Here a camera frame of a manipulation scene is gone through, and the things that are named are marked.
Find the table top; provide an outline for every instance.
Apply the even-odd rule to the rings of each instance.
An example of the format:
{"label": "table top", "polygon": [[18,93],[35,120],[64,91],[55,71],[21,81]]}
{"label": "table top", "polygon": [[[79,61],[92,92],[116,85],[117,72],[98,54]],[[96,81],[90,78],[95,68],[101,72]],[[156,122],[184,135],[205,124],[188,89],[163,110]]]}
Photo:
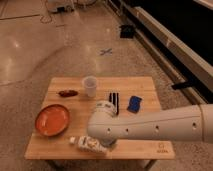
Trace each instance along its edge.
{"label": "table top", "polygon": [[[49,85],[42,108],[61,104],[70,111],[71,123],[60,135],[44,137],[35,130],[30,138],[26,159],[173,159],[175,153],[170,141],[118,140],[113,150],[106,154],[82,151],[69,144],[71,136],[87,135],[86,127],[92,110],[98,100],[108,100],[110,92],[119,93],[119,115],[134,116],[127,111],[131,96],[143,98],[137,115],[161,110],[155,86],[151,77],[98,77],[97,94],[89,98],[84,93],[82,78],[53,78]],[[73,89],[78,96],[61,98],[61,90]]]}

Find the orange plate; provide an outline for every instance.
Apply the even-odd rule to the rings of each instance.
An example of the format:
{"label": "orange plate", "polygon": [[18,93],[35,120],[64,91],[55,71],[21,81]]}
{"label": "orange plate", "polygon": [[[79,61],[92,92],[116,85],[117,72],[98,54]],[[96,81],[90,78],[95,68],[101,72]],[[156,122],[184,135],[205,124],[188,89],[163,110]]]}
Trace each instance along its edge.
{"label": "orange plate", "polygon": [[66,107],[54,104],[45,107],[35,121],[36,130],[45,136],[53,136],[65,130],[70,122],[69,111]]}

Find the brown sausage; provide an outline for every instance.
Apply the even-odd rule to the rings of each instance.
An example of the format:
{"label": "brown sausage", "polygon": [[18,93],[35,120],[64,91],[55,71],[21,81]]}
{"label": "brown sausage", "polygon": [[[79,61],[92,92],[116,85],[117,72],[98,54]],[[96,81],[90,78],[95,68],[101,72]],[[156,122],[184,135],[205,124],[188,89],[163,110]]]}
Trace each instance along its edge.
{"label": "brown sausage", "polygon": [[78,92],[75,90],[63,90],[63,91],[59,91],[58,94],[61,97],[71,97],[71,96],[76,96],[78,95]]}

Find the black object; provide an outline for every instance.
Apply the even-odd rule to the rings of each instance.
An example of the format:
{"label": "black object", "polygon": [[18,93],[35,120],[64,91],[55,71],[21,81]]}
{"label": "black object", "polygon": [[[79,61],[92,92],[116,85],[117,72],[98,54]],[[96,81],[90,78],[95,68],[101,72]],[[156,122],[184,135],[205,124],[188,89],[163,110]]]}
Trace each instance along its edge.
{"label": "black object", "polygon": [[119,94],[118,93],[110,93],[109,94],[109,102],[113,103],[116,107],[116,114],[119,114]]}
{"label": "black object", "polygon": [[120,38],[133,38],[135,34],[135,28],[132,25],[122,25],[120,28]]}
{"label": "black object", "polygon": [[188,87],[193,87],[195,83],[190,82],[190,81],[186,81],[183,83],[178,83],[178,84],[174,84],[172,85],[172,88],[174,90],[179,90],[179,89],[184,89],[184,88],[188,88]]}
{"label": "black object", "polygon": [[57,12],[60,13],[60,12],[65,12],[65,8],[64,7],[58,7],[57,8]]}

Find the table leg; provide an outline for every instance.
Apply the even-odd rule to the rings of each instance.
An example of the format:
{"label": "table leg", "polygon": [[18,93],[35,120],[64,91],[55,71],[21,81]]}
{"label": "table leg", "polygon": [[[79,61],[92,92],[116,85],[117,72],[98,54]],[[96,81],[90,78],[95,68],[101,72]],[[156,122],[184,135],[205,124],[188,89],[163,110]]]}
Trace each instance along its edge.
{"label": "table leg", "polygon": [[46,163],[55,171],[62,171],[65,170],[63,166],[57,165],[53,160],[45,160]]}
{"label": "table leg", "polygon": [[148,171],[149,169],[151,169],[152,166],[155,164],[156,161],[157,161],[157,160],[150,160],[150,161],[146,164],[146,166],[144,167],[144,170],[145,170],[145,171]]}

